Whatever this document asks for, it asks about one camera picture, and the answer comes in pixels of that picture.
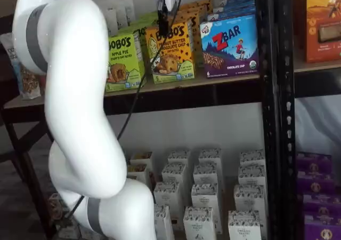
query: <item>blue box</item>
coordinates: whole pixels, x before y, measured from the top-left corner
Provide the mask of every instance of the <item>blue box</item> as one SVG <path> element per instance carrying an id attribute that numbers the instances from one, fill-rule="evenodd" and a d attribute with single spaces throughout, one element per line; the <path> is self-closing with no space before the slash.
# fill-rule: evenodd
<path id="1" fill-rule="evenodd" d="M 200 24 L 207 77 L 257 73 L 259 59 L 254 14 Z"/>

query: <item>purple box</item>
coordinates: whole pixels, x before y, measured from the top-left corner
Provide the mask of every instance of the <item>purple box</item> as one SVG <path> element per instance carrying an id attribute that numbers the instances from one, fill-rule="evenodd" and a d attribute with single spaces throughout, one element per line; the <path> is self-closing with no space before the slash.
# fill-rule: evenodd
<path id="1" fill-rule="evenodd" d="M 315 194 L 335 194 L 335 182 L 332 174 L 297 172 L 297 192 Z"/>
<path id="2" fill-rule="evenodd" d="M 341 239 L 341 217 L 304 214 L 305 240 Z"/>
<path id="3" fill-rule="evenodd" d="M 341 216 L 341 196 L 339 195 L 303 195 L 303 210 L 319 215 Z"/>
<path id="4" fill-rule="evenodd" d="M 296 167 L 299 171 L 331 174 L 331 155 L 298 152 Z"/>

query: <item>gray band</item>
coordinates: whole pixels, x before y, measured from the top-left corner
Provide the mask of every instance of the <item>gray band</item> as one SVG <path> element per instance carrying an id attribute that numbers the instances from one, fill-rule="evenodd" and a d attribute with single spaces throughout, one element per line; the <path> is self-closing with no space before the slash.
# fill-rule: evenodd
<path id="1" fill-rule="evenodd" d="M 45 6 L 46 4 L 43 4 L 35 8 L 28 18 L 26 25 L 26 43 L 28 52 L 30 53 L 33 62 L 43 72 L 47 72 L 47 62 L 38 42 L 38 21 Z"/>
<path id="2" fill-rule="evenodd" d="M 87 201 L 87 218 L 89 220 L 90 227 L 93 231 L 104 235 L 100 226 L 100 199 L 90 198 Z"/>

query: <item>bobo's apple pie box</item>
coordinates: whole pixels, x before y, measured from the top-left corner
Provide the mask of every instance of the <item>bobo's apple pie box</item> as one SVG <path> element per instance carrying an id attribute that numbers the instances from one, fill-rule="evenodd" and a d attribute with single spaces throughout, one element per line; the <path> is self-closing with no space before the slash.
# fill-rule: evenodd
<path id="1" fill-rule="evenodd" d="M 107 92 L 138 88 L 144 75 L 144 63 L 138 32 L 109 38 Z"/>

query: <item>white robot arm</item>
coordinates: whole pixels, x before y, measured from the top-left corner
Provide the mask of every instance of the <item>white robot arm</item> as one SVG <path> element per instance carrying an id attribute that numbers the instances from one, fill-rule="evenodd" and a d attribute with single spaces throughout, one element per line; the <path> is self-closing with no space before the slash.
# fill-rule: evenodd
<path id="1" fill-rule="evenodd" d="M 99 8 L 91 0 L 18 0 L 13 37 L 24 66 L 47 74 L 45 116 L 55 138 L 49 171 L 70 209 L 85 196 L 77 221 L 117 240 L 156 240 L 151 191 L 126 179 L 103 111 L 109 49 Z"/>

